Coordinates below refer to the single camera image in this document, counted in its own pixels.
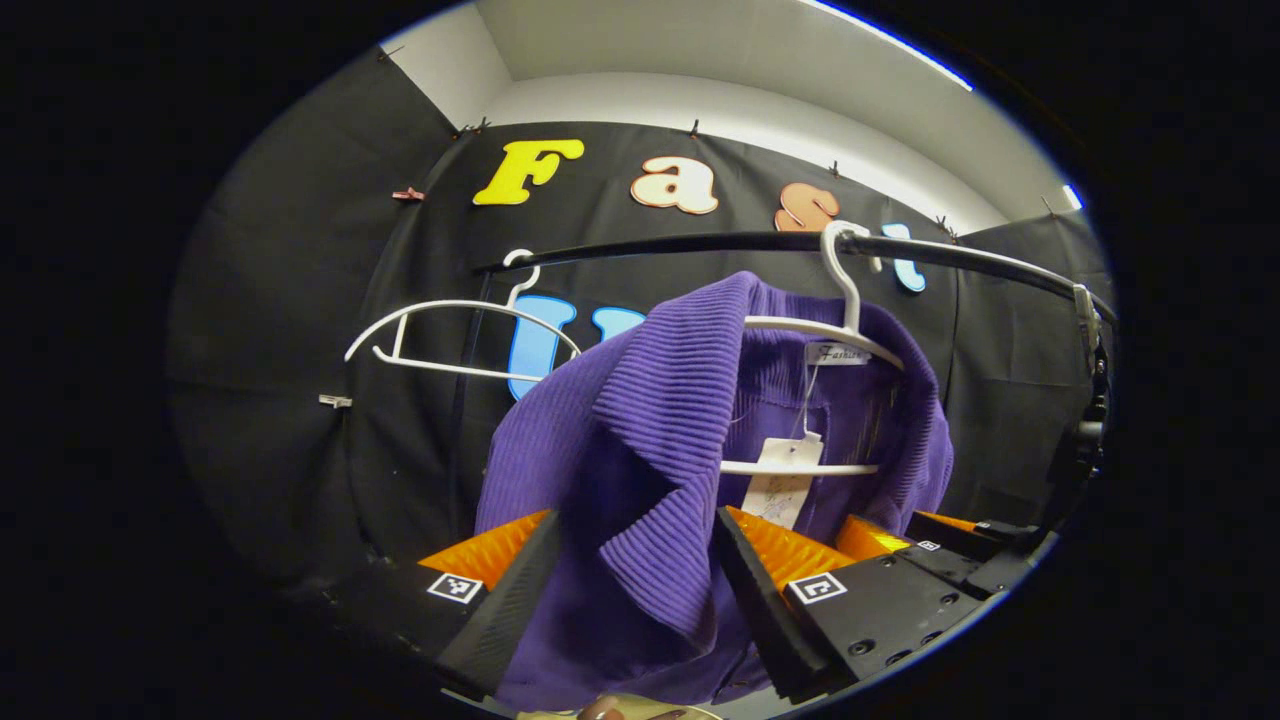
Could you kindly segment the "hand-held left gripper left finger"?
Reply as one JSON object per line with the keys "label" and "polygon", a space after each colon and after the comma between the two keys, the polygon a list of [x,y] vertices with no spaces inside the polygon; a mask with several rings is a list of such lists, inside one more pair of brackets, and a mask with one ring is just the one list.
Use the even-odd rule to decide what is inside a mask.
{"label": "hand-held left gripper left finger", "polygon": [[541,510],[416,562],[381,562],[330,589],[335,628],[398,673],[470,700],[499,689],[561,555]]}

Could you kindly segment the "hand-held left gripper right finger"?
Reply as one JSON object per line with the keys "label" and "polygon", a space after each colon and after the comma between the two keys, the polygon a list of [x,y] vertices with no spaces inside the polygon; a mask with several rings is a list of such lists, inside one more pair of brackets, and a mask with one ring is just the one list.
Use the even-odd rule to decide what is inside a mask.
{"label": "hand-held left gripper right finger", "polygon": [[859,562],[835,544],[723,506],[716,552],[778,696],[868,682],[965,623],[986,601],[923,571]]}

